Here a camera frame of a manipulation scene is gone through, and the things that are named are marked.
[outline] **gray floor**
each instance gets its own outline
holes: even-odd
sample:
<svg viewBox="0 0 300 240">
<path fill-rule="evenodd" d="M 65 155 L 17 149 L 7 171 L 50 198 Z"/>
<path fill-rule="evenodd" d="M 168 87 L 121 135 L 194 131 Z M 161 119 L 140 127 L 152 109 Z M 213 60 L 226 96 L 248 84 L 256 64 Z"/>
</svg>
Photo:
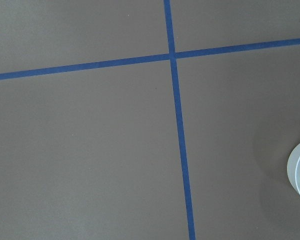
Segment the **gray floor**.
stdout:
<svg viewBox="0 0 300 240">
<path fill-rule="evenodd" d="M 300 38 L 300 1 L 171 9 L 178 52 Z M 0 73 L 166 53 L 163 0 L 0 1 Z M 300 45 L 177 66 L 196 239 L 300 240 Z M 0 240 L 64 239 L 189 239 L 168 60 L 0 80 Z"/>
</svg>

